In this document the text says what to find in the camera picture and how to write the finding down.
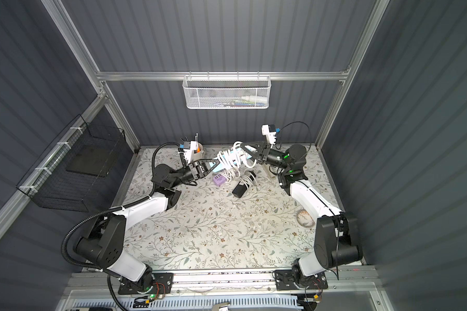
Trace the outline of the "teal power strip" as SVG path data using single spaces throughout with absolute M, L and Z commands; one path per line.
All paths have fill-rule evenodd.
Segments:
M 242 151 L 242 148 L 236 147 L 218 152 L 217 156 L 214 159 L 218 159 L 219 165 L 217 166 L 217 169 L 214 173 L 219 173 L 224 170 L 238 171 L 243 166 L 245 166 L 246 168 L 253 168 L 257 162 L 253 162 L 252 160 L 242 162 Z

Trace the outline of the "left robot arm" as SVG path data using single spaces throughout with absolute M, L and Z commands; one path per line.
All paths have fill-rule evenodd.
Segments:
M 126 230 L 174 207 L 181 195 L 175 187 L 205 178 L 219 164 L 217 159 L 200 159 L 178 170 L 166 164 L 157 165 L 152 176 L 154 193 L 120 209 L 113 209 L 107 216 L 88 220 L 88 228 L 74 243 L 73 251 L 94 264 L 96 269 L 119 278 L 133 292 L 150 292 L 155 289 L 153 271 L 124 250 Z

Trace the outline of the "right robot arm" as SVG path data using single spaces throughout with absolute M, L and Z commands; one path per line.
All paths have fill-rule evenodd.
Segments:
M 253 160 L 276 167 L 279 186 L 315 221 L 313 251 L 292 265 L 295 286 L 317 285 L 314 279 L 319 274 L 363 258 L 357 217 L 333 206 L 311 185 L 304 172 L 304 146 L 295 144 L 282 152 L 260 142 L 243 143 L 241 148 Z

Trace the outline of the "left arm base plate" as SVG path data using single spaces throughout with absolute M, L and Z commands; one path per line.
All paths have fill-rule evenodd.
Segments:
M 119 295 L 166 295 L 171 293 L 173 285 L 173 273 L 146 272 L 138 281 L 122 278 L 120 281 Z

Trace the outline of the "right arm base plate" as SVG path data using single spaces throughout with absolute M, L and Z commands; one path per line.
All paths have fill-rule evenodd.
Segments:
M 304 276 L 293 270 L 274 270 L 272 277 L 278 291 L 328 289 L 328 282 L 323 272 L 313 276 Z

